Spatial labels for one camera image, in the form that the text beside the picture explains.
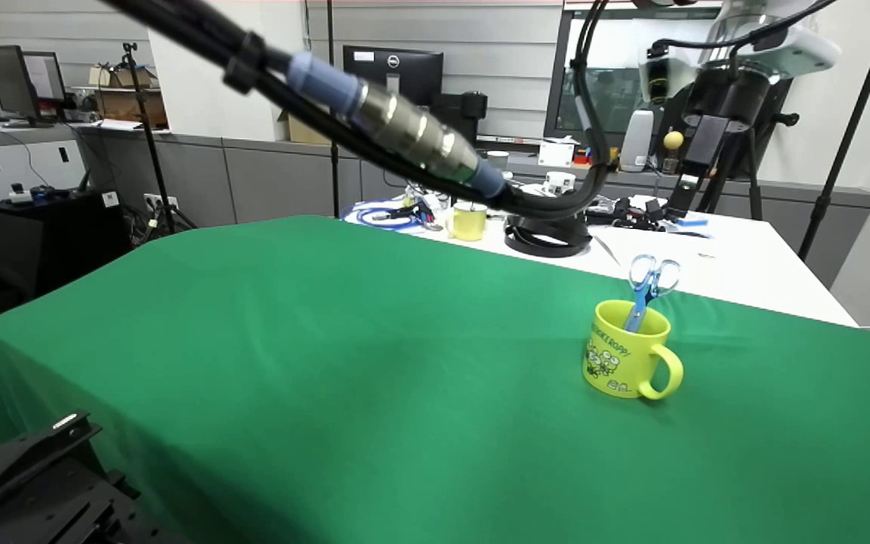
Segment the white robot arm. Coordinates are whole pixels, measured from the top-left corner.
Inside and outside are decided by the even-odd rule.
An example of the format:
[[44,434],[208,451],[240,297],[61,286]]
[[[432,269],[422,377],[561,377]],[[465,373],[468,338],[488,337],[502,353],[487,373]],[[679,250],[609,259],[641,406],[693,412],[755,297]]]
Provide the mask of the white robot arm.
[[743,70],[764,80],[801,80],[838,60],[829,40],[805,28],[805,17],[832,0],[721,0],[702,40],[654,40],[646,54],[693,52],[702,70]]

